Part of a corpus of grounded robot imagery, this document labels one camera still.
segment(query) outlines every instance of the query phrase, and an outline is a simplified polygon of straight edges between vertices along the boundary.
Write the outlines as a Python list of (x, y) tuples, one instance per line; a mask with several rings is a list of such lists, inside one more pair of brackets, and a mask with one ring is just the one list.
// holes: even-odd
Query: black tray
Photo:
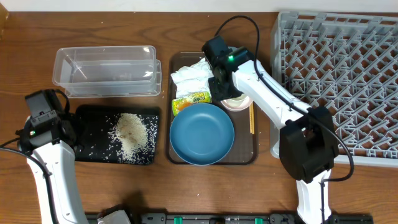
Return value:
[[(199, 62), (204, 55), (200, 52), (182, 52), (174, 55), (170, 61), (170, 74), (177, 71), (183, 66), (191, 66)], [(174, 164), (188, 164), (183, 161), (174, 151), (170, 143), (170, 126), (173, 122), (174, 115), (172, 112), (172, 100), (175, 99), (175, 86), (171, 77), (169, 77), (169, 95), (168, 95), (168, 121), (167, 121), (167, 142), (166, 142), (166, 156), (170, 162)], [(257, 153), (257, 126), (255, 125), (255, 134), (250, 133), (250, 112), (249, 108), (232, 112), (224, 108), (219, 101), (214, 101), (214, 105), (218, 106), (228, 114), (231, 118), (235, 130), (235, 140), (230, 152), (215, 165), (247, 165), (256, 159)], [(257, 120), (256, 105), (254, 105), (254, 123)]]
[[(137, 114), (143, 118), (144, 124), (148, 133), (155, 134), (155, 143), (158, 138), (159, 129), (159, 109), (140, 109), (140, 108), (117, 108), (110, 106), (93, 106), (82, 105), (76, 110), (76, 116), (85, 124), (85, 131), (81, 135), (81, 143), (83, 150), (76, 152), (76, 161), (84, 162), (108, 162), (108, 163), (122, 163), (121, 155), (117, 155), (117, 151), (121, 150), (120, 142), (111, 142), (108, 132), (118, 122), (120, 113)], [(155, 144), (152, 145), (148, 141), (149, 147), (155, 149)], [(139, 155), (141, 160), (136, 161), (136, 165), (149, 165), (153, 163), (155, 157), (155, 150), (147, 154)]]

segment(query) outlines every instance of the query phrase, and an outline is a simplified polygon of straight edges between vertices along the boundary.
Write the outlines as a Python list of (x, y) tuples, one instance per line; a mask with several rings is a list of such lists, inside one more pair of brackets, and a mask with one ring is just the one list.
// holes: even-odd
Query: white wall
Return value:
[(8, 11), (398, 12), (398, 0), (0, 0)]

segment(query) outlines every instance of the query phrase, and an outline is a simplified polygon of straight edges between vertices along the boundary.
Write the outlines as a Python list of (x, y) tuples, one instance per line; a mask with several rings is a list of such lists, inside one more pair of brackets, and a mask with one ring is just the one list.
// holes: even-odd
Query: lattice pattern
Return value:
[(326, 106), (353, 155), (398, 159), (396, 27), (366, 34), (333, 27), (331, 35), (331, 27), (312, 25), (281, 30), (282, 84), (310, 105)]

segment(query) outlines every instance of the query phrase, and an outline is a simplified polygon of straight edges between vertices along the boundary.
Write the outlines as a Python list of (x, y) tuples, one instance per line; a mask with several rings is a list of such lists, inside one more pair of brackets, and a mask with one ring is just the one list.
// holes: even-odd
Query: green indicator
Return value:
[(262, 224), (262, 218), (255, 218), (254, 224)]
[(182, 224), (182, 217), (174, 217), (174, 224)]

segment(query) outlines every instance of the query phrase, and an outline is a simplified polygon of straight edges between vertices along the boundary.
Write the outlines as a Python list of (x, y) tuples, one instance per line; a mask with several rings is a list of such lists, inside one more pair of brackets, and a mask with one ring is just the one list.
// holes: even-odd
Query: clear plastic container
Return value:
[(55, 58), (53, 83), (69, 98), (156, 96), (161, 82), (153, 46), (64, 48)]

